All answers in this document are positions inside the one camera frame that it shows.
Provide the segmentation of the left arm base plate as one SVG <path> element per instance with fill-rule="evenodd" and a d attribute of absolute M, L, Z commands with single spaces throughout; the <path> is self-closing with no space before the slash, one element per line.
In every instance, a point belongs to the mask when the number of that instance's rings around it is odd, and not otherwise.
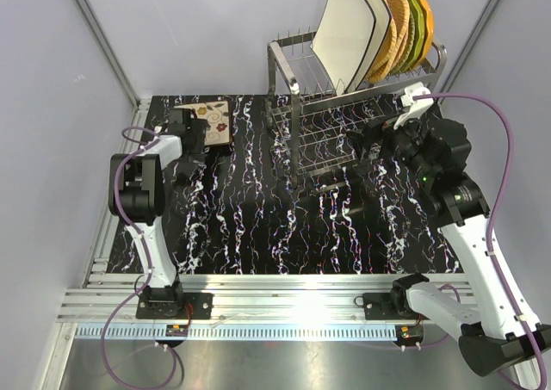
<path fill-rule="evenodd" d="M 188 319 L 209 320 L 214 295 L 210 293 L 184 293 L 175 300 L 153 301 L 139 299 L 137 319 Z"/>

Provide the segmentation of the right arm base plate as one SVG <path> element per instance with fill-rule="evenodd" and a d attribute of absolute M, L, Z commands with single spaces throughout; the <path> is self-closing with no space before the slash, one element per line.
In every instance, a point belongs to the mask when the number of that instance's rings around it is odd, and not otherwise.
<path fill-rule="evenodd" d="M 388 320 L 425 320 L 423 314 L 399 310 L 392 302 L 390 293 L 364 293 L 361 295 L 360 307 L 364 311 L 364 318 L 373 321 Z"/>

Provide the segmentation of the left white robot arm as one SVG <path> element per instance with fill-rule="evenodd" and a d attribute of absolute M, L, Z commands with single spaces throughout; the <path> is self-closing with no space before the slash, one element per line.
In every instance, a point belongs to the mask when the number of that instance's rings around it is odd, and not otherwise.
<path fill-rule="evenodd" d="M 183 292 L 163 231 L 166 207 L 164 169 L 176 160 L 202 161 L 208 122 L 191 108 L 173 108 L 159 130 L 127 127 L 124 139 L 136 148 L 110 159 L 108 208 L 131 235 L 142 268 L 134 287 L 139 319 L 190 319 L 193 299 Z"/>

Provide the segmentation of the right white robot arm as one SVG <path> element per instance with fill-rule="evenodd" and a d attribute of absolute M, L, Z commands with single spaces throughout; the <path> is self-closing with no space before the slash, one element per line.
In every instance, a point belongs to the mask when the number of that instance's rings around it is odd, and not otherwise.
<path fill-rule="evenodd" d="M 476 309 L 440 291 L 419 273 L 393 282 L 384 306 L 401 319 L 423 316 L 448 333 L 478 376 L 526 362 L 550 348 L 550 327 L 531 310 L 507 268 L 490 208 L 465 171 L 471 144 L 466 128 L 450 119 L 384 118 L 347 133 L 359 158 L 380 145 L 380 158 L 396 161 L 421 188 L 421 208 L 455 252 L 473 291 Z"/>

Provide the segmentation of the white square plate black rim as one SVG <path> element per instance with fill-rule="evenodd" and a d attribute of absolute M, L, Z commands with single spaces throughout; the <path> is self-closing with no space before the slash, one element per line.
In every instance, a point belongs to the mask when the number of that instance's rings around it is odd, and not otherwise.
<path fill-rule="evenodd" d="M 353 84 L 374 28 L 367 0 L 327 0 L 312 50 L 337 95 Z"/>

